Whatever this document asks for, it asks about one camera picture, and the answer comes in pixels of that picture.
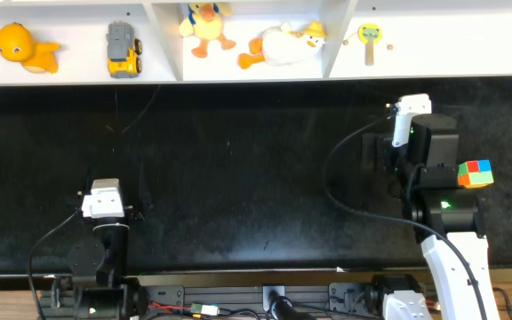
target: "yellow and gray toy truck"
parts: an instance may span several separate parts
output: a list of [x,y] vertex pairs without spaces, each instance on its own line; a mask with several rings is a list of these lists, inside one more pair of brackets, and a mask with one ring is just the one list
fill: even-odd
[[114,22],[108,26],[108,70],[114,78],[133,78],[141,72],[138,57],[143,48],[135,38],[133,27],[125,22]]

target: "toy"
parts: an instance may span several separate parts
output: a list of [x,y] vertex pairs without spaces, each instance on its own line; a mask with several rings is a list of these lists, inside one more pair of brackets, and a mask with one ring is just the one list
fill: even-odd
[[315,56],[325,44],[327,35],[319,21],[311,21],[302,33],[292,31],[285,22],[280,28],[270,28],[264,35],[250,41],[250,54],[238,56],[238,64],[248,69],[254,63],[266,61],[273,66],[293,64]]
[[458,184],[465,188],[480,188],[493,183],[489,160],[467,161],[460,164]]
[[[359,27],[357,32],[345,39],[343,45],[347,45],[348,40],[354,35],[358,35],[359,40],[365,44],[365,65],[374,65],[374,45],[382,39],[382,30],[380,27],[374,23],[365,23]],[[387,49],[393,50],[394,45],[388,44]]]
[[56,73],[59,65],[54,59],[60,44],[38,43],[21,24],[13,22],[0,30],[0,54],[32,73]]
[[181,22],[179,33],[182,36],[195,34],[201,39],[200,45],[191,52],[198,58],[206,58],[207,47],[212,40],[219,40],[222,50],[230,50],[236,42],[227,39],[222,30],[224,21],[220,15],[226,17],[232,14],[228,4],[222,3],[194,3],[188,5],[188,16]]
[[133,78],[141,72],[143,52],[141,41],[135,38],[129,23],[114,22],[108,25],[108,70],[114,78]]

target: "white shelf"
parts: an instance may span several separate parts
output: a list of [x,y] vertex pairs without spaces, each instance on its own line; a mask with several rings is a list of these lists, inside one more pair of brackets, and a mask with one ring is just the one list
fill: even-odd
[[[208,57],[198,59],[191,50],[199,40],[179,35],[187,5],[177,0],[0,0],[0,28],[16,21],[37,40],[62,45],[56,53],[59,72],[53,75],[31,74],[0,56],[0,85],[512,75],[512,1],[232,0],[230,5],[233,16],[224,18],[224,33],[236,47],[222,51],[220,43],[211,42]],[[109,76],[105,35],[115,20],[132,24],[144,45],[137,78]],[[301,30],[311,20],[320,20],[328,35],[315,58],[291,66],[238,67],[238,55],[267,28],[288,21]],[[356,36],[341,45],[365,22],[377,23],[384,34],[372,67],[365,66],[364,44]]]
[[114,20],[131,23],[136,37],[143,43],[140,82],[174,82],[175,77],[149,26],[143,6],[119,4],[65,6],[60,10],[51,6],[0,8],[0,27],[18,21],[39,41],[52,41],[61,45],[61,50],[55,53],[59,62],[59,72],[56,74],[32,74],[19,63],[7,61],[0,56],[0,85],[132,83],[133,79],[114,79],[108,72],[106,34],[108,24]]

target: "truck wheel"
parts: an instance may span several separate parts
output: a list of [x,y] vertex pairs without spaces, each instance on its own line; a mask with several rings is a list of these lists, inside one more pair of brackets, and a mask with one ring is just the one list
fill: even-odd
[[138,71],[138,73],[141,73],[141,59],[140,58],[135,59],[135,69]]
[[139,39],[135,39],[135,52],[140,55],[143,52],[143,47],[141,46],[141,41]]

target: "wooden handle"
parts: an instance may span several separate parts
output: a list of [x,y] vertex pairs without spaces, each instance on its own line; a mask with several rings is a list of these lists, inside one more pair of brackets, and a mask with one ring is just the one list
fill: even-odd
[[366,62],[367,66],[372,66],[374,64],[374,42],[373,40],[369,40],[366,43]]

